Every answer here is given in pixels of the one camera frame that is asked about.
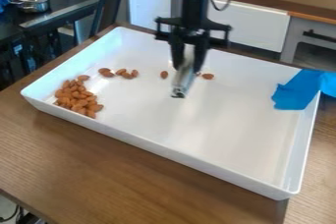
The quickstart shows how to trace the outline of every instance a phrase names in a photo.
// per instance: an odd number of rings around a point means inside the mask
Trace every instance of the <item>wooden table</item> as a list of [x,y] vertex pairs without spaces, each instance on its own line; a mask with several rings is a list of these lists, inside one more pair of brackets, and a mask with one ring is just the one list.
[[[118,140],[39,112],[20,90],[88,40],[0,93],[0,192],[50,223],[283,223],[273,201]],[[336,101],[317,117],[303,191],[286,223],[335,223]]]

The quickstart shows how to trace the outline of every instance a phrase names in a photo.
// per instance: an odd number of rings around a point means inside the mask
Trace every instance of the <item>floor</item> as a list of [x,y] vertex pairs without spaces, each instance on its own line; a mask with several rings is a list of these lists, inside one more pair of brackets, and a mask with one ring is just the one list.
[[[62,32],[67,35],[72,35],[72,33],[68,30],[62,30]],[[233,45],[233,47],[237,50],[240,50],[242,54],[245,52],[272,60],[279,59],[278,53],[250,48],[238,44]],[[306,43],[300,43],[294,63],[305,68],[314,68],[336,72],[336,51],[309,45]],[[3,196],[0,196],[0,217],[7,218],[8,216],[12,215],[14,210],[15,205],[9,200],[5,199]],[[15,218],[9,222],[6,222],[6,224],[15,224]]]
[[[14,213],[16,205],[6,199],[3,196],[0,196],[0,217],[6,219]],[[10,221],[4,222],[6,224],[15,224],[15,218]]]

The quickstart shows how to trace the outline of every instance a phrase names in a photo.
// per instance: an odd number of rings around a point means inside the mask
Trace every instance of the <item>white cabinet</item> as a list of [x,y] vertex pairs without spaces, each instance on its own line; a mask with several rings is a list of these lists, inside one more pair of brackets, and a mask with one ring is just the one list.
[[[223,0],[215,0],[221,7]],[[233,27],[230,40],[248,46],[281,52],[284,45],[290,17],[287,12],[245,3],[232,2],[223,12],[209,5],[208,17],[214,22]],[[223,32],[214,32],[223,37]]]
[[171,0],[130,0],[130,17],[133,25],[156,29],[157,17],[171,17]]

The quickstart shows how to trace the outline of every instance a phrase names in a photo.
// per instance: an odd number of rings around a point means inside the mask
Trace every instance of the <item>almond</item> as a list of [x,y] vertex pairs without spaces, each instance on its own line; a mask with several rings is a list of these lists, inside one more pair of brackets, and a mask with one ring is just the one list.
[[70,82],[70,84],[69,84],[69,87],[72,87],[72,86],[74,86],[76,84],[76,80],[72,80],[71,82]]
[[87,96],[84,95],[84,94],[80,94],[80,95],[79,95],[79,99],[86,99],[86,98],[87,98]]
[[139,75],[139,72],[137,70],[132,70],[131,75],[136,78]]
[[79,87],[77,88],[77,90],[78,90],[79,92],[84,92],[84,91],[86,91],[86,88],[85,88],[84,86],[79,86]]
[[69,87],[63,88],[63,92],[71,93],[71,89]]
[[214,78],[214,75],[212,74],[203,74],[201,76],[206,80],[212,80]]
[[86,110],[86,116],[92,119],[95,119],[95,113],[91,110]]
[[86,115],[86,109],[85,108],[80,109],[78,112],[82,115]]
[[74,106],[78,103],[78,101],[76,99],[71,99],[70,103],[71,103],[72,106]]
[[87,106],[87,104],[88,104],[88,102],[86,100],[84,100],[84,99],[79,100],[77,102],[77,105],[80,105],[81,107],[85,107],[85,106]]
[[62,88],[66,88],[66,87],[69,87],[70,86],[70,81],[69,80],[66,80],[63,82],[62,84]]
[[63,95],[63,90],[62,90],[62,89],[58,89],[58,90],[55,92],[55,97],[57,97],[57,98],[62,97],[62,95]]
[[161,72],[160,76],[161,76],[161,79],[166,79],[166,78],[168,78],[168,72],[163,71],[163,72]]
[[77,77],[77,79],[79,81],[87,81],[87,80],[89,80],[89,76],[87,76],[87,75],[80,75],[79,77]]
[[88,104],[87,104],[87,106],[95,105],[95,104],[98,104],[98,103],[97,103],[97,101],[93,100],[93,101],[89,101]]
[[77,89],[79,89],[79,87],[75,84],[70,88],[71,92],[77,91]]
[[113,78],[114,77],[114,74],[112,72],[109,72],[109,71],[106,71],[106,72],[103,72],[103,73],[100,73],[101,76],[105,77],[105,78]]
[[76,104],[73,107],[71,107],[72,111],[78,112],[80,109],[82,109],[83,107],[80,104]]
[[87,101],[87,102],[90,102],[90,101],[94,101],[94,100],[96,100],[96,99],[97,99],[97,96],[94,95],[94,96],[89,96],[89,97],[86,99],[86,101]]
[[110,70],[110,69],[107,69],[107,68],[102,68],[102,69],[99,69],[98,72],[99,72],[100,74],[103,74],[104,72],[111,72],[111,70]]
[[78,91],[72,92],[71,95],[72,95],[74,98],[80,98],[80,93],[79,93]]
[[102,104],[90,105],[87,107],[88,110],[91,110],[93,112],[101,111],[102,108],[104,108],[104,105]]
[[77,84],[78,86],[83,86],[83,85],[84,85],[83,81],[76,81],[76,84]]
[[122,76],[123,76],[124,79],[132,79],[133,78],[133,76],[131,74],[127,73],[127,72],[124,72],[122,74]]
[[86,95],[86,96],[92,96],[93,93],[90,91],[83,91],[82,94]]
[[126,69],[120,69],[119,71],[116,72],[116,75],[117,75],[117,76],[122,76],[123,73],[125,73],[125,72],[127,72]]

